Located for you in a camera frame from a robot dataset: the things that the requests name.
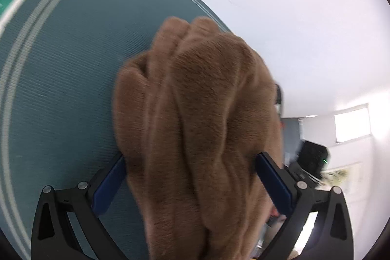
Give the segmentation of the brown fleece sweater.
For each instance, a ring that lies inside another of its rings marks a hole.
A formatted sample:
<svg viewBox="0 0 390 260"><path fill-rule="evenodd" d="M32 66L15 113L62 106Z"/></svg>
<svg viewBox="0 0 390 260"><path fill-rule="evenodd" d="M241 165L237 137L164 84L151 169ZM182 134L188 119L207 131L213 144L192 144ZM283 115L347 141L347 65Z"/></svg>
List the brown fleece sweater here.
<svg viewBox="0 0 390 260"><path fill-rule="evenodd" d="M254 170L283 161L276 83L246 42L209 18L171 17L125 62L117 145L151 259L248 259L272 210Z"/></svg>

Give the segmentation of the black mesh chair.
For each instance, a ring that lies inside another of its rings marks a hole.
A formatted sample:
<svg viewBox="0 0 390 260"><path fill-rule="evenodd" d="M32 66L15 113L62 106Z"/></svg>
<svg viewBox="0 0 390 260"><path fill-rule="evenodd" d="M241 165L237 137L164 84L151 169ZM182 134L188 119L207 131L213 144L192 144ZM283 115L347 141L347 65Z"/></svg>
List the black mesh chair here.
<svg viewBox="0 0 390 260"><path fill-rule="evenodd" d="M282 110L283 110L283 93L281 90L280 85L276 84L276 99L274 102L276 111L278 112L278 115L282 115Z"/></svg>

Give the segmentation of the teal table mat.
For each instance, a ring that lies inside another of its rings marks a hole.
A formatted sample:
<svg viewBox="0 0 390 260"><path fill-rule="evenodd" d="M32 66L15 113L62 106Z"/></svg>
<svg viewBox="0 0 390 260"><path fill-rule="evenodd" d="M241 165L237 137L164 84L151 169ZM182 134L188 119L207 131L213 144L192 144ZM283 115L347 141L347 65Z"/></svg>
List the teal table mat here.
<svg viewBox="0 0 390 260"><path fill-rule="evenodd" d="M219 19L219 0L14 0L1 20L1 229L30 256L46 185L89 180L117 148L111 94L164 19Z"/></svg>

